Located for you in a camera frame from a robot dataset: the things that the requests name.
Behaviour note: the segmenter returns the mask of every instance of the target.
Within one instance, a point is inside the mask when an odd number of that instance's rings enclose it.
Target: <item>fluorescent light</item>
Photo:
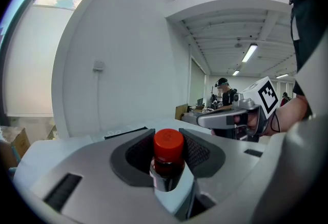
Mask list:
[[[248,59],[250,59],[252,54],[255,52],[256,48],[257,48],[257,44],[250,45],[244,59],[242,60],[243,63],[246,63],[248,61]]]
[[[282,77],[285,77],[285,76],[288,76],[288,74],[283,74],[283,75],[277,76],[276,78],[282,78]]]

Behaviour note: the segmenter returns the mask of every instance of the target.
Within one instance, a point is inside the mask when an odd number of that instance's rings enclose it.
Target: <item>orange cap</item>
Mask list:
[[[183,135],[174,129],[159,130],[154,136],[154,154],[165,162],[176,162],[181,158]]]

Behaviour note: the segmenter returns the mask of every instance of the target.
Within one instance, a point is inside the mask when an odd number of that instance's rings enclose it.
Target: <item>ceiling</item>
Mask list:
[[[288,73],[291,79],[296,74],[287,13],[229,9],[193,16],[182,22],[198,45],[211,74],[232,75],[240,70],[240,76],[276,77]],[[251,43],[257,43],[258,48],[246,63],[242,63]]]

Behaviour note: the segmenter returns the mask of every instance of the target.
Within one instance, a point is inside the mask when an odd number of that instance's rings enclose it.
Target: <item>wall outlet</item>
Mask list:
[[[93,71],[101,72],[104,69],[105,63],[102,61],[95,61],[93,64]]]

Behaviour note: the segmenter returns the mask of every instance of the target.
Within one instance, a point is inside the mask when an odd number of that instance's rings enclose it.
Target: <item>black cable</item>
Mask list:
[[[279,122],[279,118],[277,116],[276,110],[275,110],[275,117],[277,119],[279,133],[281,133],[280,122]]]
[[[274,129],[272,128],[272,121],[273,121],[274,117],[277,118],[278,129],[279,129],[279,131],[274,130]],[[277,114],[276,114],[276,110],[273,112],[273,117],[272,117],[272,119],[271,119],[270,127],[271,127],[271,130],[274,131],[274,132],[277,132],[277,133],[280,133],[280,132],[281,132],[281,131],[280,131],[280,124],[279,124],[278,117],[277,117]]]

